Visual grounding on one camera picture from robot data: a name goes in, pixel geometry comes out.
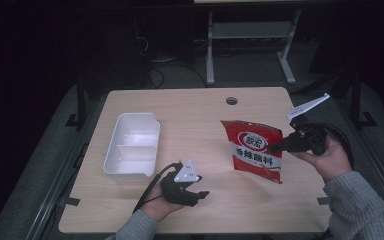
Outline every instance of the dark background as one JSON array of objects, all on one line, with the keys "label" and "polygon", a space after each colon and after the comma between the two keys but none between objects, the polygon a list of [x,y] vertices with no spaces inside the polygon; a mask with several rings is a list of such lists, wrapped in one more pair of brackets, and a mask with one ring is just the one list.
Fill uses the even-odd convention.
[{"label": "dark background", "polygon": [[[78,78],[85,79],[92,96],[146,84],[147,62],[136,54],[134,16],[99,10],[99,4],[120,6],[120,1],[97,1],[94,8],[90,3],[0,1],[0,211]],[[384,102],[384,1],[363,6],[304,10],[296,38],[320,41],[314,72],[351,66]],[[77,7],[89,11],[74,11]],[[179,46],[190,47],[194,37],[206,33],[205,15],[150,14],[149,25],[138,29],[148,29],[157,50],[176,46],[171,50],[187,56],[188,48]],[[173,16],[179,17],[177,23]],[[167,42],[169,33],[177,33],[172,42]]]}]

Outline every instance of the wire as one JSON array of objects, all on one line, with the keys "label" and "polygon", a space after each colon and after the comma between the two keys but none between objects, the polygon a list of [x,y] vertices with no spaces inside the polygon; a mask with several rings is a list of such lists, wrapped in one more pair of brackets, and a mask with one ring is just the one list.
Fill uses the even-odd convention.
[{"label": "wire", "polygon": [[178,58],[176,57],[172,57],[172,58],[166,58],[166,59],[162,59],[162,60],[152,60],[153,63],[169,63],[169,62],[173,62],[173,61],[176,61]]},{"label": "wire", "polygon": [[157,69],[155,69],[155,68],[151,68],[150,69],[150,71],[155,71],[155,72],[157,72],[157,73],[159,73],[160,75],[161,75],[161,82],[160,82],[160,84],[158,84],[157,86],[155,86],[154,85],[154,83],[153,83],[153,80],[152,80],[152,76],[151,75],[149,75],[148,77],[149,77],[149,88],[153,88],[153,89],[158,89],[158,88],[160,88],[162,85],[163,85],[163,83],[164,83],[164,80],[165,80],[165,77],[164,77],[164,74],[160,71],[160,70],[157,70]]},{"label": "wire", "polygon": [[159,172],[157,175],[155,175],[154,179],[152,179],[151,183],[148,185],[148,187],[143,192],[142,196],[139,198],[138,203],[136,204],[136,207],[133,209],[133,213],[135,213],[139,208],[142,207],[142,205],[145,203],[145,198],[148,196],[148,194],[151,192],[152,188],[157,184],[158,180],[160,180],[161,176],[165,171],[167,171],[169,168],[174,167],[176,169],[177,166],[182,163],[172,163],[168,166],[166,166],[161,172]]},{"label": "wire", "polygon": [[[197,76],[199,77],[199,79],[201,80],[201,82],[204,84],[204,87],[208,88],[205,79],[204,79],[204,78],[201,76],[201,74],[200,74],[197,70],[195,70],[193,67],[190,67],[190,66],[187,66],[187,65],[184,65],[184,64],[163,65],[163,66],[159,66],[159,68],[163,68],[163,67],[183,67],[183,68],[187,68],[187,69],[189,69],[189,70],[195,72],[196,75],[197,75]],[[158,71],[162,76],[164,76],[164,74],[163,74],[161,71],[156,70],[155,68],[153,68],[152,70],[154,70],[154,71]]]},{"label": "wire", "polygon": [[150,201],[154,201],[155,199],[158,199],[158,198],[160,198],[160,197],[162,197],[162,196],[163,196],[163,195],[160,195],[160,196],[158,196],[158,197],[154,197],[154,198],[148,199],[148,200],[146,200],[146,201],[143,201],[143,204],[148,203],[148,202],[150,202]]},{"label": "wire", "polygon": [[145,52],[148,50],[148,47],[149,47],[149,42],[148,42],[148,39],[144,38],[144,37],[136,37],[136,40],[141,40],[143,42],[145,42],[145,47],[143,47],[143,50],[139,50],[138,53],[139,55],[141,55],[142,57],[145,57],[145,59],[147,58],[146,55],[145,55]]},{"label": "wire", "polygon": [[207,49],[207,46],[208,46],[208,44],[207,44],[207,40],[205,40],[205,39],[195,39],[195,40],[194,40],[194,44],[198,44],[198,43],[201,43],[201,45],[200,45],[200,46],[197,46],[197,47],[194,49],[194,51],[195,51],[196,54],[197,54],[197,53],[200,53],[201,51],[206,50],[206,49]]}]

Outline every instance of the wooden table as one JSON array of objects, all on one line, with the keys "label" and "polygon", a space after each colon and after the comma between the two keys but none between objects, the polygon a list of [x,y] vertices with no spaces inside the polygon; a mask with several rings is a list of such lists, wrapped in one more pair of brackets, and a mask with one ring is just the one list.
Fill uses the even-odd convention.
[{"label": "wooden table", "polygon": [[[226,98],[235,97],[236,105]],[[233,170],[220,120],[243,120],[293,131],[285,115],[292,107],[283,88],[210,88],[114,91],[108,96],[59,229],[65,233],[115,232],[130,217],[147,184],[117,184],[103,171],[117,118],[153,112],[161,124],[156,172],[192,159],[203,176],[189,191],[210,191],[195,207],[185,207],[160,223],[159,233],[323,232],[331,215],[323,180],[309,164],[284,152],[277,184]]]}]

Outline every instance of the hole in table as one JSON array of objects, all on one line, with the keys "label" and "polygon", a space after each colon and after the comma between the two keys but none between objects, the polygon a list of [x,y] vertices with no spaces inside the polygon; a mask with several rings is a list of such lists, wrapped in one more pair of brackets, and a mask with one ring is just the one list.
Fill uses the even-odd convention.
[{"label": "hole in table", "polygon": [[229,105],[236,105],[238,103],[238,99],[234,97],[228,97],[226,98],[226,103]]}]

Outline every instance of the handheld controller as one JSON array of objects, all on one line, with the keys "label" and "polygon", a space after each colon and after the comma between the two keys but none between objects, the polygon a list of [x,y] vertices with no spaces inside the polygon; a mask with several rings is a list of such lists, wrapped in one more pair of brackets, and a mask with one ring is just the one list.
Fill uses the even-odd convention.
[{"label": "handheld controller", "polygon": [[185,165],[183,165],[181,162],[172,163],[165,167],[151,181],[151,183],[145,189],[145,192],[139,199],[138,203],[136,204],[136,207],[133,212],[136,212],[139,208],[143,206],[143,204],[147,202],[145,201],[145,199],[151,189],[158,183],[162,174],[172,167],[174,167],[175,171],[167,173],[167,175],[161,180],[160,183],[162,192],[161,197],[164,197],[166,201],[174,204],[193,207],[198,203],[199,199],[204,199],[210,193],[209,191],[193,193],[186,190],[187,187],[189,187],[195,182],[201,181],[202,179],[201,176],[196,174],[191,160],[189,160]]},{"label": "handheld controller", "polygon": [[315,155],[322,155],[325,152],[327,132],[321,124],[310,122],[304,115],[300,115],[293,118],[290,125],[295,132],[285,137],[283,142],[267,146],[270,152],[311,150]]}]

